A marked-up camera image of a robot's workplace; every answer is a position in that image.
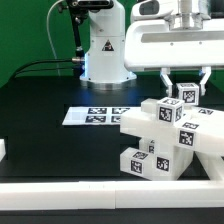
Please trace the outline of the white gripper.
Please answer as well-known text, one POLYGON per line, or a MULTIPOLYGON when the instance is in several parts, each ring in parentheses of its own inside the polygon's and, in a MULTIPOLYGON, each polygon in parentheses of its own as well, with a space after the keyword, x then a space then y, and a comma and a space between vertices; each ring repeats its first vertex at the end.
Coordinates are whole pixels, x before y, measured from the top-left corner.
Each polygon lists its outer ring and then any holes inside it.
POLYGON ((143 0, 131 10, 124 63, 131 71, 159 70, 168 97, 170 69, 199 71, 206 93, 211 67, 224 67, 224 18, 211 17, 211 0, 143 0))

